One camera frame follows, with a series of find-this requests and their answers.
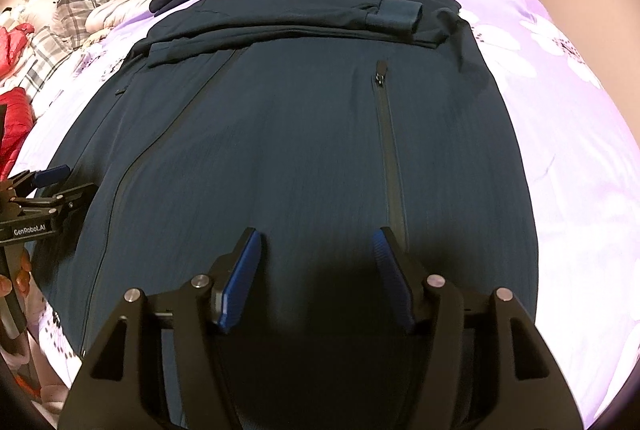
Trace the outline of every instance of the jacket zipper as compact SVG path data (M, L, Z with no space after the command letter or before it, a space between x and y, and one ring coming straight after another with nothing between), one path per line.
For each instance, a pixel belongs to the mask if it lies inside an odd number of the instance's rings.
M143 158L146 155L148 155L148 153L154 148L154 146L161 139L163 139L168 133L170 133L171 131L173 131L176 128L176 125L178 123L180 123L180 121L179 121L180 117L185 113L185 111L187 111L187 109L189 109L191 106L193 106L194 104L196 104L199 101L199 98L202 96L203 91L209 86L209 84L213 80L220 80L220 78L222 78L225 75L225 73L228 70L229 66L233 62L235 62L236 59L238 59L238 57L244 51L246 51L246 48L238 49L238 50L234 51L233 54L226 60L226 62L224 62L224 64L222 66L220 66L220 68L211 76L211 78L209 78L207 83L204 84L196 92L196 94L193 96L193 98L190 100L190 102L187 103L186 107L180 112L180 114L177 115L177 117L174 118L174 120L169 124L169 126L164 130L164 132L162 134L160 134L160 136L158 136L151 143L151 145L146 147L146 149L143 150L143 152L140 153L140 155L135 160L133 160L131 165L129 165L129 168L127 168L125 173L122 175L122 178L120 179L120 182L118 183L118 187L116 188L116 192L115 192L114 198L113 198L113 207L116 205L116 203L118 201L118 196L120 194L120 187L122 186L122 183L124 182L125 178L127 177L127 174L129 174L131 169L133 167L135 167L135 166L138 166L143 161ZM108 246L109 246L109 233L110 233L110 231L111 231L111 223L109 223L108 233L107 233L107 242L105 244L105 248L104 248L104 252L102 254L102 257L100 258L100 263L98 264L98 271L95 273L94 283L91 286L91 293L89 294L89 302L88 302L88 305L87 305L87 309L84 312L84 325L82 327L82 339L81 339L81 346L80 346L80 349L81 349L80 356L81 356L81 358L84 358L84 355L85 355L85 353L87 351L87 349L85 348L86 332L87 332L87 328L88 328L88 324L89 324L89 320L90 320L90 315L91 315L91 311L92 311L92 305L93 305L93 301L94 301L95 286L97 285L98 280L100 279L100 272L102 270L102 263L104 262L104 258L105 258L105 255L107 254L107 249L108 249Z
M380 125L380 142L382 144L382 160L385 168L388 223L402 250L407 251L406 219L404 215L402 182L398 163L398 147L396 147L396 136L394 134L391 117L391 106L389 105L386 70L386 61L379 60L376 63L373 89L376 95L376 108L378 111L378 123Z

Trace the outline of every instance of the blue gripper pad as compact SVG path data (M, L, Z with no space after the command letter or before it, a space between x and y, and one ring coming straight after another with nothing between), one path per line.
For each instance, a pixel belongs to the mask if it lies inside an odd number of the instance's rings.
M31 184L34 188L44 188L61 181L65 181L71 175L71 169L66 165L55 166L47 170L41 170L33 174Z
M382 230L373 235L373 256L376 260L386 294L398 325L411 333L415 328L413 299L409 287L396 261L396 256Z
M249 289L262 256L260 232L254 230L234 267L222 294L222 315L218 327L228 333L239 321Z

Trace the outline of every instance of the red clothing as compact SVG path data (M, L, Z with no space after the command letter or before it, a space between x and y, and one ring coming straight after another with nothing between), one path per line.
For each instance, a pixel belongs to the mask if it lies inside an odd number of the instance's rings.
M0 144L0 180L2 180L9 177L22 144L33 129L33 115L22 87L14 87L1 94L0 104L6 104L4 135Z
M0 78L11 71L29 41L27 35L33 31L28 22L19 24L10 32L0 28Z

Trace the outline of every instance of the white blanket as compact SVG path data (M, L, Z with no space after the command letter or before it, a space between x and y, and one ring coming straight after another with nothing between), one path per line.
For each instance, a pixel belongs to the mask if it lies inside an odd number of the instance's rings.
M86 19L87 32L95 33L115 26L138 16L149 9L151 0L113 0L98 6Z

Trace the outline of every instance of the white flower pattern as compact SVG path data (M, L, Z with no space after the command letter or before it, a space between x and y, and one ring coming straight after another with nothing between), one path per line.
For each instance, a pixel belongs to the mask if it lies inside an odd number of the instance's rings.
M120 67L122 67L124 59L126 57L127 55L119 57L113 64L109 64L109 66L102 72L100 82L105 83L109 78L111 78L115 73L117 73Z
M25 308L31 334L56 374L66 386L71 387L82 360L71 349L62 330L60 317L44 298L33 277L30 287Z
M552 22L538 14L534 14L534 20L535 22L521 20L520 25L531 32L531 38L540 45L540 48L555 56L566 56L567 64L582 80L602 89L600 80L589 69L578 50L564 33L558 30Z
M478 48L484 62L494 75L498 88L508 85L507 76L514 75L535 78L536 69L516 51L520 51L520 43L503 29L490 24L480 24L476 14L461 9L460 17L471 25Z

